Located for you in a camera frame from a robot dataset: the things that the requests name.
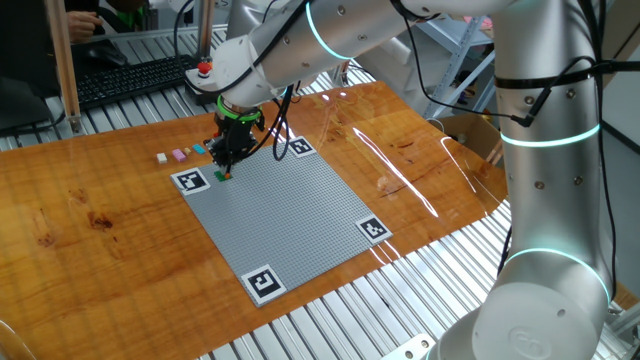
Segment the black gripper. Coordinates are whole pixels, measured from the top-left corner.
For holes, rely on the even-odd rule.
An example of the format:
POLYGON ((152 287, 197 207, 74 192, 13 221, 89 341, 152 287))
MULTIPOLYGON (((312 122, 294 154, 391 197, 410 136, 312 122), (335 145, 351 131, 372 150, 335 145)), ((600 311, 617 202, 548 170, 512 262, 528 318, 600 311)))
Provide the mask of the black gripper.
POLYGON ((208 151, 221 172, 231 175, 234 164, 246 158, 258 144, 252 134, 255 120, 241 121, 230 117, 215 117, 218 132, 208 140, 208 151))

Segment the bare person hand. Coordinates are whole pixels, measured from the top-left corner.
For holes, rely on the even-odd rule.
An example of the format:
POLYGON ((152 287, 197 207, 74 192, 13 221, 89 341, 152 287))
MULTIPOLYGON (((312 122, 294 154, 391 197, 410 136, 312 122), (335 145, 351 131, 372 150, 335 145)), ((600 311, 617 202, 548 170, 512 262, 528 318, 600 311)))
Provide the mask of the bare person hand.
POLYGON ((66 13, 69 39, 71 43, 86 43, 103 21, 95 12, 70 11, 66 13))

